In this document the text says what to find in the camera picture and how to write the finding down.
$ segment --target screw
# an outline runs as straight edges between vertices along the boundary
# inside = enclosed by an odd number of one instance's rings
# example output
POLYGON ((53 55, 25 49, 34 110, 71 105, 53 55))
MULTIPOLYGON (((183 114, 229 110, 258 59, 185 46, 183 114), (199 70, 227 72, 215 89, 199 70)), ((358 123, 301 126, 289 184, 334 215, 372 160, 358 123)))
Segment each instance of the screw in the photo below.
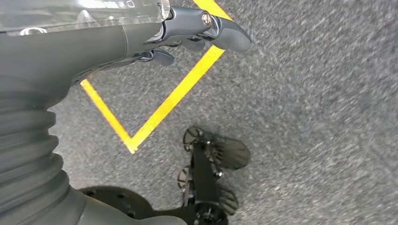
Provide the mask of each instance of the screw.
POLYGON ((203 13, 202 15, 202 21, 207 27, 211 27, 212 25, 212 18, 208 12, 203 13))
POLYGON ((215 173, 215 176, 220 179, 222 176, 224 175, 224 173, 222 171, 218 171, 215 173))

